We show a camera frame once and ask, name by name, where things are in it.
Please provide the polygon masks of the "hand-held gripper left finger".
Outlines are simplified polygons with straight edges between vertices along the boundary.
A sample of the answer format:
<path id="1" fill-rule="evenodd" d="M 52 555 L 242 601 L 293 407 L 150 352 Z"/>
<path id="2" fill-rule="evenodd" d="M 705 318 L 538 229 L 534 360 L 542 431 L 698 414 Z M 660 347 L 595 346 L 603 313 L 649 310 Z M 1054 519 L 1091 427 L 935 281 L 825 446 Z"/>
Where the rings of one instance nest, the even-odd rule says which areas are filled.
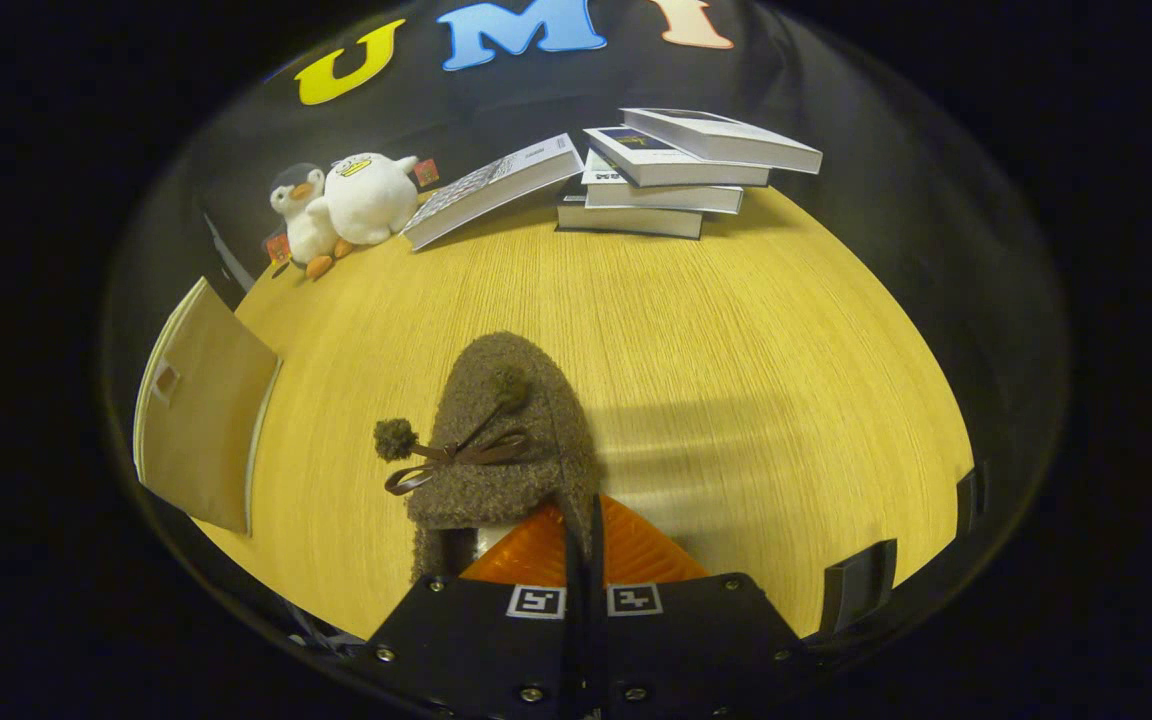
<path id="1" fill-rule="evenodd" d="M 456 574 L 422 574 L 349 670 L 420 719 L 575 719 L 585 708 L 585 562 L 543 503 Z"/>

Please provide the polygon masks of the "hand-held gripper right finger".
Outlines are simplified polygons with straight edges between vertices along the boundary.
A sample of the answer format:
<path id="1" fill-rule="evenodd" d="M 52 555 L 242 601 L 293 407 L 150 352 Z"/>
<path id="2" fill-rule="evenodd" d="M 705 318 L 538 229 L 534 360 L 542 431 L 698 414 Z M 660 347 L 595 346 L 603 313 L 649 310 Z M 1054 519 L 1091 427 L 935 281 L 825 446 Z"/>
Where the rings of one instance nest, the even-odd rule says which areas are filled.
<path id="1" fill-rule="evenodd" d="M 744 573 L 667 582 L 630 559 L 692 568 L 677 544 L 599 497 L 590 568 L 590 691 L 602 719 L 771 719 L 819 659 Z"/>

